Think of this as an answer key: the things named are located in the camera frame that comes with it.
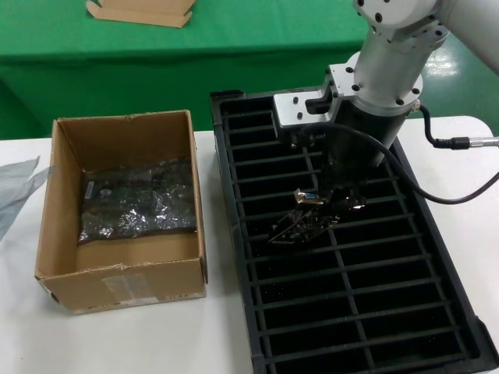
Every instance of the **white table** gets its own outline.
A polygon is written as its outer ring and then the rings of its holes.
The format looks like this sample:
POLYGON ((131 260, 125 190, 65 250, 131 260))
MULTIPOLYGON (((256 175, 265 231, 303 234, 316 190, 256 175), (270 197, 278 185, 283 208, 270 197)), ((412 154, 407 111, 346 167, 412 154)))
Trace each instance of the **white table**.
MULTIPOLYGON (((434 120, 436 137, 489 136, 474 118, 434 120)), ((400 139, 422 187, 464 196, 499 169, 499 150, 453 152, 426 143, 420 120, 400 139)), ((207 297, 71 316, 33 278, 44 187, 27 202, 0 242, 0 372, 2 374, 247 374, 252 372, 232 244, 212 132, 198 132, 210 283, 207 297)), ((49 139, 0 142, 0 164, 41 155, 49 139)), ((499 347, 499 185, 463 206, 430 204, 478 316, 499 347)))

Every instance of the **robotic arm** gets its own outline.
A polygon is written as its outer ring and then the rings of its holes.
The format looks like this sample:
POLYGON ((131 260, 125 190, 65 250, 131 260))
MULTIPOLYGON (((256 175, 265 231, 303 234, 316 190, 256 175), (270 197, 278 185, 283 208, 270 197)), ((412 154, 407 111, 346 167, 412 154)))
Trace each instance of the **robotic arm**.
MULTIPOLYGON (((358 186, 386 154, 359 141, 352 130, 391 146, 407 116, 420 109, 421 72, 450 31, 499 75, 497 0, 354 0, 353 5, 369 24, 362 50, 345 64, 330 65, 318 89, 274 95, 278 138, 297 146, 323 136, 324 160, 319 194, 298 191, 294 216, 280 221, 271 242, 279 242, 284 231, 286 238, 298 233, 298 241, 312 238, 335 224, 342 211, 365 203, 358 186), (349 131, 328 131, 329 125, 349 131)), ((497 138, 472 142, 497 144, 497 138)))

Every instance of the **black cable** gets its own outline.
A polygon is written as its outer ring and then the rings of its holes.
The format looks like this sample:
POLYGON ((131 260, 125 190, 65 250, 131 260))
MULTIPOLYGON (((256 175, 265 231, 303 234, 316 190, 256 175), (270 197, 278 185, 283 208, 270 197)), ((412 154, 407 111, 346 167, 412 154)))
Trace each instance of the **black cable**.
POLYGON ((431 115, 427 107, 421 104, 419 107, 424 118, 424 135, 435 148, 442 150, 468 150, 471 147, 469 138, 460 137, 452 139, 435 139, 431 135, 431 115))
POLYGON ((324 131, 343 131, 347 132, 350 135, 355 136, 357 139, 361 139, 363 142, 366 144, 369 144, 369 146, 373 147, 374 149, 378 150, 381 152, 390 165, 393 167, 395 173, 405 182, 407 185, 414 190, 414 192, 420 194, 422 197, 425 199, 428 199, 430 201, 433 201, 435 203, 439 204, 444 204, 444 205, 458 205, 458 204, 463 204, 467 203, 470 200, 475 199, 476 197, 480 196, 484 192, 486 192, 492 185, 494 185, 495 182, 499 180, 499 172, 492 177, 491 180, 489 180, 485 185, 477 189, 474 193, 467 195, 465 197, 462 197, 461 199, 442 199, 440 197, 433 196, 423 190, 421 187, 417 185, 416 182, 414 182, 411 177, 407 174, 407 172, 404 170, 400 162, 398 162, 397 157, 394 156, 394 154, 387 148, 385 147, 379 140, 373 138, 371 135, 366 134, 364 132, 360 132, 357 130, 354 130, 348 126, 345 125, 338 125, 334 123, 328 123, 328 122, 319 122, 319 123, 314 123, 312 125, 308 125, 303 129, 304 132, 309 132, 311 130, 324 130, 324 131))

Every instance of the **plastic sheet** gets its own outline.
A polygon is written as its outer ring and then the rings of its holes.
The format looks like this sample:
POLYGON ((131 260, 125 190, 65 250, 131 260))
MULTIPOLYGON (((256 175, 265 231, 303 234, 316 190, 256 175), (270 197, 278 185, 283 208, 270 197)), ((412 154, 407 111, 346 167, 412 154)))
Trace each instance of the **plastic sheet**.
POLYGON ((195 231, 190 159, 86 175, 79 244, 195 231))
POLYGON ((40 158, 0 167, 0 241, 26 201, 47 180, 50 168, 34 175, 40 158))

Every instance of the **cardboard box flap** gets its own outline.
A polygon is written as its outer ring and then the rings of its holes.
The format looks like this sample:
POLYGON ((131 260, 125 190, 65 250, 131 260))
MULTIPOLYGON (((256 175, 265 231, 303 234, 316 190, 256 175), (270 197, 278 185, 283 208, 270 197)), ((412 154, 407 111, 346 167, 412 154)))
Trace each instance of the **cardboard box flap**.
POLYGON ((80 166, 92 173, 191 156, 189 120, 185 111, 173 111, 167 121, 165 113, 147 113, 60 118, 58 123, 80 166))
POLYGON ((82 309, 141 302, 164 295, 203 293, 200 259, 136 266, 115 265, 41 280, 66 308, 82 309))
MULTIPOLYGON (((189 141, 190 141, 190 157, 191 160, 196 160, 196 139, 194 138, 194 131, 190 112, 186 113, 187 123, 189 123, 189 141)), ((201 257, 201 265, 203 266, 204 283, 208 284, 208 262, 206 256, 206 242, 204 239, 204 224, 203 224, 203 206, 201 204, 201 187, 200 178, 197 172, 197 163, 193 162, 193 186, 194 196, 196 197, 196 226, 197 226, 197 239, 199 246, 199 254, 201 257)))
POLYGON ((110 21, 123 21, 131 23, 143 23, 147 25, 169 26, 182 28, 189 22, 193 13, 184 14, 165 14, 163 12, 148 12, 147 9, 142 11, 114 9, 107 7, 107 2, 99 6, 92 1, 87 1, 88 12, 96 19, 106 19, 110 21))
POLYGON ((57 122, 52 130, 51 165, 35 268, 39 279, 75 270, 72 246, 80 231, 80 215, 74 207, 80 203, 81 167, 57 122))
POLYGON ((100 240, 81 245, 76 255, 76 271, 122 264, 166 263, 197 259, 197 235, 166 234, 145 238, 100 240))

